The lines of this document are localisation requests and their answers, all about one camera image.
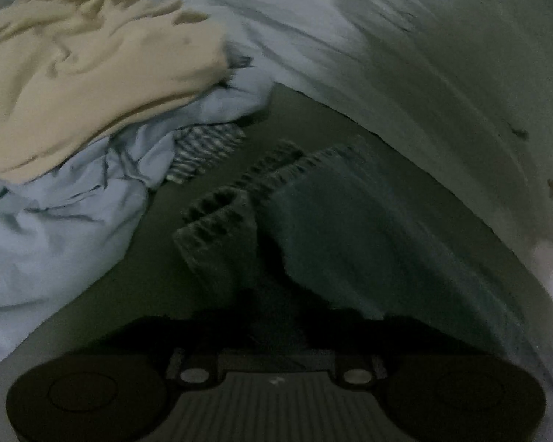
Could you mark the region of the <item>blue denim jeans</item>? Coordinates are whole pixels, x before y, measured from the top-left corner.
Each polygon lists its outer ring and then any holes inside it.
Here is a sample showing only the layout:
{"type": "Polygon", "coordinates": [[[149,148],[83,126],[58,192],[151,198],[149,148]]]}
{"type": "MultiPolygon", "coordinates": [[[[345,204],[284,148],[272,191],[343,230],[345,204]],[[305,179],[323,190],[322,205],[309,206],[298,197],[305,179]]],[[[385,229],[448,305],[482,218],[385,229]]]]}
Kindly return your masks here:
{"type": "Polygon", "coordinates": [[[216,297],[240,297],[283,273],[369,319],[410,315],[528,371],[552,364],[497,277],[361,140],[311,154],[280,143],[192,203],[173,239],[216,297]]]}

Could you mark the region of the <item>light blue garment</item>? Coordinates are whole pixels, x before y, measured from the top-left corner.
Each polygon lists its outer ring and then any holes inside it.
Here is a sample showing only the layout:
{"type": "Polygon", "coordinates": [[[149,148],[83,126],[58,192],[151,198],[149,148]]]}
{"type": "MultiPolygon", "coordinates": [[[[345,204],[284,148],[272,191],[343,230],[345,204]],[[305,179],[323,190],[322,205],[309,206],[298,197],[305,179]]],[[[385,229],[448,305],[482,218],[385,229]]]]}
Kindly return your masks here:
{"type": "Polygon", "coordinates": [[[29,183],[0,182],[0,363],[125,256],[178,132],[261,111],[273,85],[241,62],[188,105],[102,138],[29,183]]]}

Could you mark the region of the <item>striped grey garment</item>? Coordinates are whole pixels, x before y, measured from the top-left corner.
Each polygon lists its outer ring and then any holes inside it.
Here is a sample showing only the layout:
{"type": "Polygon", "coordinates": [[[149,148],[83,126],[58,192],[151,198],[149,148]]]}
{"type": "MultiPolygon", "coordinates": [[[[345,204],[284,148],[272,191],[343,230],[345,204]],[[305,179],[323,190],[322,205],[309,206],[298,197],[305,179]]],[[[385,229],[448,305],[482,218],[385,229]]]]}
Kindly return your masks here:
{"type": "Polygon", "coordinates": [[[183,185],[223,163],[246,134],[235,123],[188,126],[174,132],[174,160],[166,179],[183,185]]]}

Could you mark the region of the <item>white carrot-print storage bag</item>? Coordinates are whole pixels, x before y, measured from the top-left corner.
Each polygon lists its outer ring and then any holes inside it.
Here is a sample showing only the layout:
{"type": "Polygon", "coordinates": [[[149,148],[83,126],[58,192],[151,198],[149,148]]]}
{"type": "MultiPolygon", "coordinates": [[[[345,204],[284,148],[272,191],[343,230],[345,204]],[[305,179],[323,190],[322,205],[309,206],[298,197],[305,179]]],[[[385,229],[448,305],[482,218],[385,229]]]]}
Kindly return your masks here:
{"type": "Polygon", "coordinates": [[[553,0],[182,0],[379,135],[553,299],[553,0]]]}

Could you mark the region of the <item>beige garment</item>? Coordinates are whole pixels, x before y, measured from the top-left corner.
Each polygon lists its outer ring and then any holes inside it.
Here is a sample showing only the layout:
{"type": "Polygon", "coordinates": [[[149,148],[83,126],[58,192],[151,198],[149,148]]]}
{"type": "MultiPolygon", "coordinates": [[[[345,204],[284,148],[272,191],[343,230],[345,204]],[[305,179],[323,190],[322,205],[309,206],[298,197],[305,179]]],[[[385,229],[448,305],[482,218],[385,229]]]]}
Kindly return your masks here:
{"type": "Polygon", "coordinates": [[[181,1],[15,0],[0,10],[0,179],[33,180],[229,74],[223,27],[181,1]]]}

